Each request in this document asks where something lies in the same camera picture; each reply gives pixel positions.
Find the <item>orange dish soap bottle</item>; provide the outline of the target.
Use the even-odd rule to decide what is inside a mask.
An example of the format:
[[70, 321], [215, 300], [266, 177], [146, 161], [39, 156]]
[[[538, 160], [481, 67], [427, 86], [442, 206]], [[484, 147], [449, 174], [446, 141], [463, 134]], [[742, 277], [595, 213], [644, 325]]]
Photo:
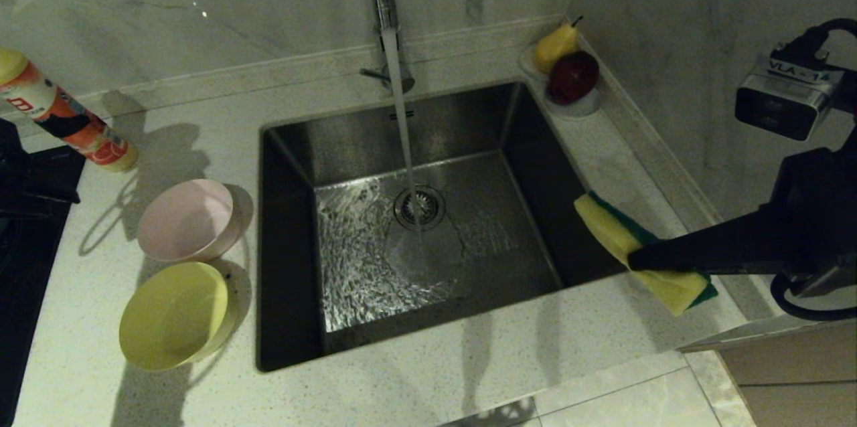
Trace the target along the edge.
[[126, 171], [139, 156], [104, 120], [49, 79], [21, 52], [0, 47], [0, 102], [108, 171]]

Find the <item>yellow plastic bowl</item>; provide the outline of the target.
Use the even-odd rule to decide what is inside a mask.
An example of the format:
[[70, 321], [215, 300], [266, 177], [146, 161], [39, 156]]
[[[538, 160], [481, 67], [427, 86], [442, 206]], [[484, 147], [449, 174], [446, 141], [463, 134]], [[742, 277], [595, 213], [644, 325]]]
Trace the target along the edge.
[[204, 262], [184, 262], [154, 274], [129, 299], [119, 345], [135, 367], [165, 371], [213, 354], [237, 323], [226, 277]]

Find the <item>black induction cooktop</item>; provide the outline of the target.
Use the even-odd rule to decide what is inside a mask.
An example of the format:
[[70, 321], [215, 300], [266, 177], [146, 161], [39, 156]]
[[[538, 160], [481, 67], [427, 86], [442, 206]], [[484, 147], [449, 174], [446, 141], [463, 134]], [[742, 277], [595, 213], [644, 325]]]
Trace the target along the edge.
[[0, 195], [0, 427], [11, 427], [71, 205]]

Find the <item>stainless steel sink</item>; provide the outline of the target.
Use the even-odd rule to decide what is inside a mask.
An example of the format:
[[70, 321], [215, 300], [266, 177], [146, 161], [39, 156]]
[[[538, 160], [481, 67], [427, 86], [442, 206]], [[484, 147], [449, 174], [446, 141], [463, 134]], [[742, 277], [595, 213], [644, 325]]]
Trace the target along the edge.
[[[623, 271], [573, 202], [585, 184], [530, 89], [512, 82], [261, 134], [256, 366], [273, 372]], [[409, 231], [425, 184], [444, 220]]]

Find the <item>small white dish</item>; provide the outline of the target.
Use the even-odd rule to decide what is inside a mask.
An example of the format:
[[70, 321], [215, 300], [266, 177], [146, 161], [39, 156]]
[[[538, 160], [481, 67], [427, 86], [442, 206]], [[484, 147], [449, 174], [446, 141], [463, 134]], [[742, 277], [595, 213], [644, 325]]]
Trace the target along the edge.
[[533, 79], [533, 81], [538, 86], [538, 90], [544, 95], [544, 100], [546, 101], [549, 109], [554, 113], [560, 116], [565, 116], [566, 118], [586, 118], [587, 116], [591, 116], [596, 113], [600, 108], [601, 103], [601, 95], [598, 92], [598, 84], [600, 79], [602, 78], [601, 70], [600, 70], [600, 78], [597, 82], [596, 88], [587, 94], [581, 100], [578, 100], [568, 106], [560, 106], [559, 104], [555, 104], [547, 97], [547, 84], [549, 79], [549, 74], [541, 74], [535, 70], [532, 66], [532, 47], [528, 47], [521, 52], [518, 57], [518, 64], [521, 66], [524, 73]]

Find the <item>pink plastic bowl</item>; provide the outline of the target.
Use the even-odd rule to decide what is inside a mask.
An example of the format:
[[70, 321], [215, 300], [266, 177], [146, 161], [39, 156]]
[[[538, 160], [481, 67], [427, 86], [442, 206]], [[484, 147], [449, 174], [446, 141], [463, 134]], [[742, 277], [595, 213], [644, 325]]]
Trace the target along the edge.
[[223, 183], [197, 178], [175, 184], [148, 205], [137, 243], [159, 262], [208, 262], [226, 253], [240, 233], [232, 192]]

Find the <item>yellow pear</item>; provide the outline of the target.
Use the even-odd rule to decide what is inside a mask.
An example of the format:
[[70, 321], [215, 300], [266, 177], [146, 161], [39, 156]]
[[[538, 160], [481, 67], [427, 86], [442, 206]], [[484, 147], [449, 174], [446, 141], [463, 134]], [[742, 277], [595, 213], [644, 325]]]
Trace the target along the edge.
[[578, 23], [581, 19], [579, 16], [573, 21], [563, 21], [532, 47], [532, 66], [536, 71], [549, 74], [560, 58], [580, 50]]

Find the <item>dark red apple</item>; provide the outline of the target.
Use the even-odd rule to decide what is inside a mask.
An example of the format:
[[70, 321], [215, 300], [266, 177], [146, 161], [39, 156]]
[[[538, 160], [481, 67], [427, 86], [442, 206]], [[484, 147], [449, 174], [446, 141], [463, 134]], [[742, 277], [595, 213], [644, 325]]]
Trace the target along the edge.
[[560, 58], [549, 73], [546, 94], [560, 106], [568, 106], [596, 88], [600, 66], [596, 58], [585, 51], [573, 52]]

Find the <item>yellow green sponge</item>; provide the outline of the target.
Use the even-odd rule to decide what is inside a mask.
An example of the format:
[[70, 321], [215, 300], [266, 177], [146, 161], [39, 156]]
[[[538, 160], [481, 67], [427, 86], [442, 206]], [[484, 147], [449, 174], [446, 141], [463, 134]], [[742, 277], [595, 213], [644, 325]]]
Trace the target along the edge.
[[660, 238], [596, 192], [589, 191], [576, 198], [574, 208], [598, 243], [674, 317], [719, 295], [711, 278], [698, 272], [631, 270], [630, 254], [659, 243]]

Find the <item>round metal drain strainer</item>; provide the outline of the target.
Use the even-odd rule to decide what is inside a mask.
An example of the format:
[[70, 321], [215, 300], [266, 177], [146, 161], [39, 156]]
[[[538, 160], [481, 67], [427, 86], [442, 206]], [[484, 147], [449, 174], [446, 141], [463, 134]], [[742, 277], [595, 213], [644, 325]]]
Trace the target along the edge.
[[446, 199], [431, 186], [419, 184], [401, 191], [394, 201], [394, 219], [409, 231], [429, 231], [446, 216]]

